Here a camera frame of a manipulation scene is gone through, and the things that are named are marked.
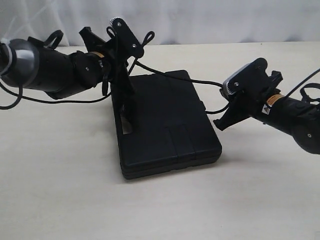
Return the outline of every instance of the warning label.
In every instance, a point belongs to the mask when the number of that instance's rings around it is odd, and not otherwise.
[[[262,113],[269,115],[270,110],[271,110],[270,107],[265,104],[262,108]]]
[[[276,94],[276,95],[273,95],[271,96],[267,101],[266,103],[272,107],[273,104],[276,103],[276,101],[278,101],[279,99],[282,99],[284,96],[282,94]]]

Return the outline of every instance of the white curtain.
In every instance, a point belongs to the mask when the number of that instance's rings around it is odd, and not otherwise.
[[[139,40],[154,31],[151,44],[320,41],[320,0],[0,0],[0,38],[61,29],[62,45],[79,46],[85,26],[107,39],[113,17]]]

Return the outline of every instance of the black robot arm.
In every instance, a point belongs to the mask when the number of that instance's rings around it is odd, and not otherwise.
[[[223,83],[221,94],[229,108],[214,121],[220,130],[247,118],[291,135],[297,144],[311,154],[320,154],[320,106],[282,95],[278,84],[283,80],[278,71],[266,74],[267,61],[258,58],[245,65]]]

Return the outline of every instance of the black plastic case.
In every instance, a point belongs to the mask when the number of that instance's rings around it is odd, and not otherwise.
[[[168,74],[190,78],[185,70]],[[136,90],[133,132],[124,134],[112,95],[120,164],[126,179],[217,161],[222,146],[191,82],[158,74],[132,76],[130,80]]]

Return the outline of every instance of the white table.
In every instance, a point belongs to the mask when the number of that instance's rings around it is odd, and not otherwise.
[[[269,73],[282,72],[280,88],[287,93],[320,67],[319,56],[320,42],[162,45],[147,46],[141,62],[223,82],[264,57]],[[145,73],[139,67],[133,72]],[[208,110],[225,105],[216,87],[195,87]],[[99,86],[72,99],[100,96]],[[0,94],[2,105],[13,100]],[[320,231],[319,156],[254,119],[217,134],[223,154],[216,164],[125,181],[110,99],[60,105],[23,100],[0,112],[0,239],[314,240]]]

